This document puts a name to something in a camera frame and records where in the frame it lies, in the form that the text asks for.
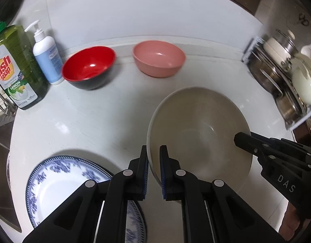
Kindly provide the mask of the person's right hand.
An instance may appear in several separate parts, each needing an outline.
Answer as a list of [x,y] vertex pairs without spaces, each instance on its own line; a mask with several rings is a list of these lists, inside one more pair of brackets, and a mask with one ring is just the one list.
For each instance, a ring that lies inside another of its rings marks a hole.
[[284,240],[289,241],[294,236],[300,222],[300,218],[296,213],[296,208],[288,202],[287,210],[284,213],[282,224],[279,228],[279,234],[284,238]]

